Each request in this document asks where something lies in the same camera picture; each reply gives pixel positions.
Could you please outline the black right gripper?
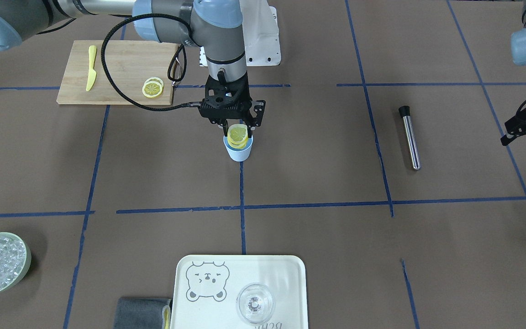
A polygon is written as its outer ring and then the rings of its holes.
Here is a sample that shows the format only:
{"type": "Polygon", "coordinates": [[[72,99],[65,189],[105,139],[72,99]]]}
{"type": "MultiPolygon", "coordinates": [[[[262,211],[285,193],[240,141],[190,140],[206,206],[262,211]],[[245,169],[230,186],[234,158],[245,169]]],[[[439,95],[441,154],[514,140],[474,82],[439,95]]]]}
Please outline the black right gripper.
{"type": "MultiPolygon", "coordinates": [[[[265,106],[265,100],[252,100],[248,77],[221,83],[209,76],[199,114],[217,124],[228,119],[243,120],[247,126],[247,138],[251,139],[254,127],[262,124],[265,106]]],[[[228,123],[224,123],[222,129],[227,137],[228,123]]]]}

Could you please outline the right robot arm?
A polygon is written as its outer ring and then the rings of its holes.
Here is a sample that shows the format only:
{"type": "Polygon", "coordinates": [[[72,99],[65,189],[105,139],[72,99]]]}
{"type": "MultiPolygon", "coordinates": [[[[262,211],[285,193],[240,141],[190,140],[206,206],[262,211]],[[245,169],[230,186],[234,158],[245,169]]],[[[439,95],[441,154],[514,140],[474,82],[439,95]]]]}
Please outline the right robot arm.
{"type": "Polygon", "coordinates": [[[203,47],[209,77],[196,107],[203,118],[230,136],[229,119],[242,120],[247,137],[263,120],[265,101],[253,101],[247,75],[243,15],[237,0],[0,0],[0,51],[17,47],[35,35],[51,32],[61,21],[94,15],[122,16],[106,35],[100,60],[112,88],[130,104],[142,104],[126,96],[115,84],[105,59],[110,38],[121,27],[135,25],[139,36],[158,43],[203,47]]]}

